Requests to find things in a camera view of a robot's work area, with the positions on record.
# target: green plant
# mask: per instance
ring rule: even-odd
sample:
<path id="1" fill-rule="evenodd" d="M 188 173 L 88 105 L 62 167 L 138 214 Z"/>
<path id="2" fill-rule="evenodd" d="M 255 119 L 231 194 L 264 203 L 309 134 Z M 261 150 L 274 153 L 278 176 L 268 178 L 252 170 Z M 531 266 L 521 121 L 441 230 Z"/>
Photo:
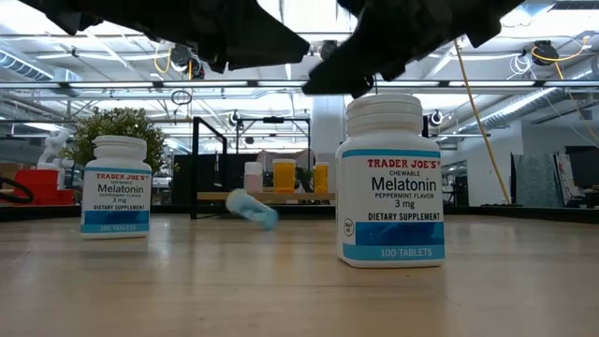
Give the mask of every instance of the green plant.
<path id="1" fill-rule="evenodd" d="M 95 159 L 94 139 L 107 135 L 144 139 L 148 145 L 145 162 L 152 167 L 152 171 L 157 172 L 165 165 L 161 157 L 165 135 L 146 119 L 144 109 L 94 109 L 91 117 L 80 120 L 72 143 L 62 151 L 61 156 L 85 165 Z"/>

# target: wooden shelf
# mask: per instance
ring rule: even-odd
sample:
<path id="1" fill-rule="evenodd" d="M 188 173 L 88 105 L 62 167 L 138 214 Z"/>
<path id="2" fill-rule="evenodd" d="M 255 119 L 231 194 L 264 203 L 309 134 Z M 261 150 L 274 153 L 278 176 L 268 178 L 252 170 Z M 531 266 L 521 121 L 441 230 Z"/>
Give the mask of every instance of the wooden shelf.
<path id="1" fill-rule="evenodd" d="M 334 193 L 317 194 L 317 193 L 294 193 L 294 194 L 279 194 L 279 193 L 250 193 L 250 196 L 259 201 L 289 201 L 289 200 L 334 200 Z M 228 192 L 197 192 L 198 200 L 225 200 Z"/>

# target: white pill bottle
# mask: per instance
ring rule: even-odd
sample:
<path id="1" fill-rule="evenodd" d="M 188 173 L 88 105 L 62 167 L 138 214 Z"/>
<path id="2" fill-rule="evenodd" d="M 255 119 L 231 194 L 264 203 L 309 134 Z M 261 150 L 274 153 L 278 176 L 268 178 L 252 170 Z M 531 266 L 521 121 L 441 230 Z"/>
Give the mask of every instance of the white pill bottle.
<path id="1" fill-rule="evenodd" d="M 152 168 L 143 162 L 143 139 L 99 136 L 97 158 L 85 166 L 81 236 L 84 239 L 146 237 L 150 232 Z"/>
<path id="2" fill-rule="evenodd" d="M 336 153 L 337 253 L 358 268 L 439 266 L 445 259 L 441 152 L 410 95 L 371 95 L 347 108 Z"/>

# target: yellow cable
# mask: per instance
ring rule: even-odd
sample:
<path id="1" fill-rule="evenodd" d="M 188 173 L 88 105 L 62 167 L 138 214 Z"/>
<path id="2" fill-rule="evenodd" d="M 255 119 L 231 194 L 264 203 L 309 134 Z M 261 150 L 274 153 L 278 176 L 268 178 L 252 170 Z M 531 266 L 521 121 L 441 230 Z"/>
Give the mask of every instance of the yellow cable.
<path id="1" fill-rule="evenodd" d="M 509 193 L 507 193 L 507 189 L 505 188 L 504 180 L 502 179 L 502 175 L 499 172 L 499 168 L 497 168 L 497 163 L 495 162 L 495 155 L 493 155 L 493 149 L 491 149 L 489 139 L 487 138 L 487 131 L 485 131 L 485 126 L 483 126 L 483 123 L 480 121 L 480 116 L 478 115 L 478 109 L 476 108 L 475 99 L 472 95 L 472 89 L 470 89 L 470 83 L 468 82 L 468 76 L 466 76 L 466 67 L 464 66 L 464 61 L 461 59 L 461 51 L 460 46 L 458 46 L 458 40 L 453 40 L 453 43 L 456 46 L 456 51 L 458 52 L 458 60 L 460 61 L 461 75 L 464 77 L 466 91 L 468 91 L 470 105 L 472 105 L 472 110 L 475 113 L 476 122 L 478 123 L 478 129 L 480 130 L 480 133 L 483 135 L 485 145 L 487 145 L 487 152 L 489 153 L 490 162 L 493 165 L 493 169 L 495 170 L 495 175 L 497 176 L 499 185 L 502 187 L 502 192 L 504 192 L 505 203 L 509 205 L 512 202 L 510 200 Z"/>
<path id="2" fill-rule="evenodd" d="M 560 69 L 560 65 L 557 62 L 555 63 L 555 67 L 558 69 L 558 74 L 560 75 L 560 79 L 562 79 L 562 81 L 563 81 L 563 79 L 564 79 L 563 73 L 562 73 L 562 70 Z M 589 121 L 584 119 L 584 116 L 582 115 L 582 112 L 578 108 L 578 104 L 577 104 L 576 100 L 574 99 L 574 97 L 572 96 L 572 93 L 568 92 L 568 95 L 570 96 L 570 99 L 572 100 L 575 107 L 577 108 L 578 115 L 580 115 L 580 119 L 582 120 L 582 122 L 584 122 L 584 125 L 587 126 L 587 129 L 589 129 L 589 133 L 591 133 L 591 135 L 595 138 L 595 140 L 599 141 L 599 137 L 597 137 L 597 134 L 595 134 L 595 132 L 592 131 L 592 127 L 589 124 Z"/>
<path id="3" fill-rule="evenodd" d="M 541 59 L 543 61 L 548 61 L 548 62 L 561 62 L 561 61 L 568 61 L 568 60 L 572 60 L 575 57 L 579 57 L 579 55 L 584 51 L 584 46 L 587 45 L 587 39 L 583 38 L 582 39 L 582 47 L 580 47 L 580 51 L 578 51 L 577 53 L 575 53 L 574 55 L 568 56 L 568 57 L 564 57 L 563 59 L 552 59 L 552 58 L 548 58 L 548 57 L 543 57 L 540 55 L 537 55 L 534 51 L 536 51 L 538 48 L 534 47 L 533 50 L 531 51 L 531 53 L 533 54 L 534 57 L 536 57 L 537 59 Z"/>
<path id="4" fill-rule="evenodd" d="M 161 72 L 163 74 L 168 73 L 168 70 L 170 69 L 170 52 L 171 51 L 172 51 L 172 48 L 169 48 L 168 49 L 167 68 L 161 69 L 160 66 L 158 66 L 158 47 L 156 47 L 156 51 L 153 54 L 153 66 L 156 68 L 156 70 L 158 70 L 158 72 Z"/>

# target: curtain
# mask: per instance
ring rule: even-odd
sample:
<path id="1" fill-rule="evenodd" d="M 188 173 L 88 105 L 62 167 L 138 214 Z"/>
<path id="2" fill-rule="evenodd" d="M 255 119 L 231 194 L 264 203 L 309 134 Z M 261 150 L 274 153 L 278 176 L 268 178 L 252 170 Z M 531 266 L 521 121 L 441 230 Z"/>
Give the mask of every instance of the curtain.
<path id="1" fill-rule="evenodd" d="M 563 207 L 553 154 L 514 154 L 516 195 L 524 207 Z"/>

